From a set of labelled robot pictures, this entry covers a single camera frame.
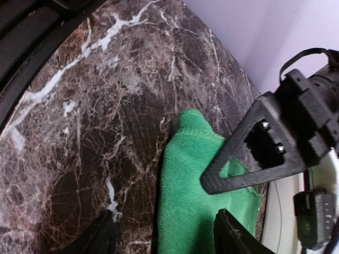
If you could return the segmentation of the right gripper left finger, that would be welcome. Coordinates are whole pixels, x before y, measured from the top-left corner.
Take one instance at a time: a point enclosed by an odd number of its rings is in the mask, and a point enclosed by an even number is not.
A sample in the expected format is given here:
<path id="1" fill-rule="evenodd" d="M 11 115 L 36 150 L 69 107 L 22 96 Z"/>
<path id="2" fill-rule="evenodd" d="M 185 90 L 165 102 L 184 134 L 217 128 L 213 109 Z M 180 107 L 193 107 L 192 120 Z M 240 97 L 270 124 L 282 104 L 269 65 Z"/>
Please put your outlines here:
<path id="1" fill-rule="evenodd" d="M 115 253 L 116 226 L 110 210 L 100 215 L 67 246 L 67 253 Z"/>

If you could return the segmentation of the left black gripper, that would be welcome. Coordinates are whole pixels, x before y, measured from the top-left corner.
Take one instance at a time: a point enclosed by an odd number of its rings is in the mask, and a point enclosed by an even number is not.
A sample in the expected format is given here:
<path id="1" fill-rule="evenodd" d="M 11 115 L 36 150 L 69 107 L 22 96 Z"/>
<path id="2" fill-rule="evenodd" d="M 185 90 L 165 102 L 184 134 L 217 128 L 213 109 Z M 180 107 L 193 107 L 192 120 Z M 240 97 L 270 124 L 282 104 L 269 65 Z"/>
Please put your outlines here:
<path id="1" fill-rule="evenodd" d="M 322 68 L 306 78 L 294 69 L 275 95 L 278 100 L 271 92 L 258 97 L 224 141 L 200 177 L 206 193 L 225 193 L 306 172 L 307 164 L 318 164 L 337 147 L 337 70 Z M 222 178 L 221 170 L 242 144 L 261 169 Z"/>

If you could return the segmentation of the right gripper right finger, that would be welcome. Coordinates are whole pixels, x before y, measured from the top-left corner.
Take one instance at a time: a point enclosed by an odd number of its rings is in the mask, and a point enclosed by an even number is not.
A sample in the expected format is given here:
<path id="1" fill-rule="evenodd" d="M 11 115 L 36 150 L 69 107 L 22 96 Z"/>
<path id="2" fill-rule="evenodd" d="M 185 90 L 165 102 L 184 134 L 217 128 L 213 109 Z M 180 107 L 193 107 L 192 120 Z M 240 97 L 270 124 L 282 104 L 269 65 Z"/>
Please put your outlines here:
<path id="1" fill-rule="evenodd" d="M 274 254 L 225 208 L 218 211 L 213 231 L 216 254 Z"/>

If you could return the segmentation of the green microfiber towel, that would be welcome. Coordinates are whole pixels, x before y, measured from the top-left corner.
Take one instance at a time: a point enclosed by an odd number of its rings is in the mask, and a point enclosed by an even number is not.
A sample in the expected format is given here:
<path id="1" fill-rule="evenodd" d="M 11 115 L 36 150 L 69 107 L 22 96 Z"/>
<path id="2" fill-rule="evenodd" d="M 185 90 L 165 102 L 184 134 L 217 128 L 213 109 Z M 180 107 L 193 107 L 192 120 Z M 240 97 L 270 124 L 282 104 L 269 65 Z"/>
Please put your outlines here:
<path id="1" fill-rule="evenodd" d="M 256 188 L 209 195 L 200 184 L 200 176 L 223 142 L 201 112 L 181 113 L 179 130 L 165 148 L 161 169 L 158 253 L 214 253 L 214 220 L 222 208 L 255 235 L 262 202 Z"/>

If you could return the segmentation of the white plastic basin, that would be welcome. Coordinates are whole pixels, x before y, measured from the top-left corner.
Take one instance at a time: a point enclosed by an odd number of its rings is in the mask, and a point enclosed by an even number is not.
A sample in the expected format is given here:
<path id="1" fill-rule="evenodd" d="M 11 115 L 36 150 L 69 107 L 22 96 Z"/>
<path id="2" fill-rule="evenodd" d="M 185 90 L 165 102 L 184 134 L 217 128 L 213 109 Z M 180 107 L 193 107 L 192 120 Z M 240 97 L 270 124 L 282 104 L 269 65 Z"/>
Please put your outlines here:
<path id="1" fill-rule="evenodd" d="M 334 206 L 338 218 L 338 156 L 331 150 L 311 169 L 314 173 L 314 186 L 323 187 L 334 194 Z M 302 173 L 270 182 L 266 215 L 261 243 L 275 253 L 301 253 L 297 237 L 297 223 L 293 196 L 304 191 Z"/>

